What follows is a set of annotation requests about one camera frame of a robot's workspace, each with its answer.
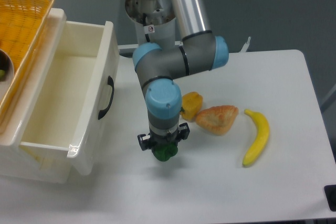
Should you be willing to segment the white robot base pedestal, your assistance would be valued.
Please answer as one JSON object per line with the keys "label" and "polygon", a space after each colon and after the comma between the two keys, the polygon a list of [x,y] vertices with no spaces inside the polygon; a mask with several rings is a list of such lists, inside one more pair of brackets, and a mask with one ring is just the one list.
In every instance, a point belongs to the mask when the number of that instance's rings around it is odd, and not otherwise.
{"label": "white robot base pedestal", "polygon": [[175,13],[171,0],[125,0],[139,45],[156,43],[168,50],[175,44]]}

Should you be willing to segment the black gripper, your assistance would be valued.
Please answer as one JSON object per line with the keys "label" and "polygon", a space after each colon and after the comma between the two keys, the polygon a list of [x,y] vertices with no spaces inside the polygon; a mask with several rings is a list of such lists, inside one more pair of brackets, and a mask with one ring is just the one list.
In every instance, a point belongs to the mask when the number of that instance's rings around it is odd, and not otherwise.
{"label": "black gripper", "polygon": [[139,146],[142,151],[154,150],[159,146],[178,146],[179,142],[186,140],[190,134],[188,123],[182,123],[178,126],[177,130],[173,133],[168,132],[159,135],[150,130],[149,134],[140,134],[137,136]]}

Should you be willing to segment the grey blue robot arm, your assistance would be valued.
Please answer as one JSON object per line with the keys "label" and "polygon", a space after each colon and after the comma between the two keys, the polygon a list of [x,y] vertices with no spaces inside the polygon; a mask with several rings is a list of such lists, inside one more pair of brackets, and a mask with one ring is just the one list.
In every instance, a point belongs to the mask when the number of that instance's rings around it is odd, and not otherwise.
{"label": "grey blue robot arm", "polygon": [[140,26],[132,59],[148,110],[142,150],[155,150],[189,135],[180,124],[181,91],[174,80],[228,62],[226,41],[212,33],[203,0],[126,0],[128,17]]}

